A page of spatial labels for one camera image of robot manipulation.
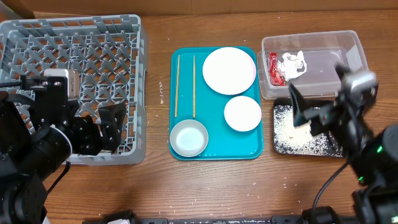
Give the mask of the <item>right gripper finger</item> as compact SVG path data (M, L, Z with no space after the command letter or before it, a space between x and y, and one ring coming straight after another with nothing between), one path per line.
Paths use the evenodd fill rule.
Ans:
M351 75L353 74L349 67L346 67L343 64L336 64L335 71L341 81L342 86L350 86L351 85Z
M304 111L309 109L306 99L298 91L298 89L293 85L289 85L289 93L293 107L293 124L295 127L302 126L310 121L306 117Z

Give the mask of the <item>red snack wrapper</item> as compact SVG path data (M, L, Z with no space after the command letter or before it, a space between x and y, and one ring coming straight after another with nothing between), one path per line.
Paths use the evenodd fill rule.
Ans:
M285 78L277 68L277 53L271 52L268 56L270 83L274 86L284 86Z

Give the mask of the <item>white tissue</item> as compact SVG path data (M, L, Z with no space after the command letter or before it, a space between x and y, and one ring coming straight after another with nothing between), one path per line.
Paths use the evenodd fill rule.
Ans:
M288 52L284 53L282 55L282 61L277 61L277 70L286 82L306 73L307 63L303 51L298 51L296 55Z

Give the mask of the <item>grey metal bowl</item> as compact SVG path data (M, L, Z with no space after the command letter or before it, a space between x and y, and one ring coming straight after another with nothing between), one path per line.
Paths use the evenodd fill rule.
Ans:
M172 149L179 156L195 157L206 149L209 135L199 121L186 119L172 128L169 139Z

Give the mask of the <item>wooden chopstick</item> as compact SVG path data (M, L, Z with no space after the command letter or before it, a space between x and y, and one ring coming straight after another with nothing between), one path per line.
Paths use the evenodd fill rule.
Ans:
M193 56L193 118L196 118L196 56Z
M178 116L178 91L179 91L179 77L180 77L180 55L177 58L177 76L176 76L176 88L175 88L175 118Z

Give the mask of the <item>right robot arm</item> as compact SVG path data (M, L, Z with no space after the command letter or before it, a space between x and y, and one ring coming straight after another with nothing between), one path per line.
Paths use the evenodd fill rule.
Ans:
M289 85L295 127L310 124L310 133L330 133L362 188L352 193L359 223L397 223L397 125L374 135L364 114L377 98L379 83L370 70L337 65L341 89L334 101L321 104L304 98Z

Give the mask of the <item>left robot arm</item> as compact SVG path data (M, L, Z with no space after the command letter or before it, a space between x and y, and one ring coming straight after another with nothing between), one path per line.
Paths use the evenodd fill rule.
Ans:
M50 189L43 182L72 154L114 152L121 143L126 105L99 108L100 124L77 117L66 77L22 77L35 98L1 91L1 223L42 223Z

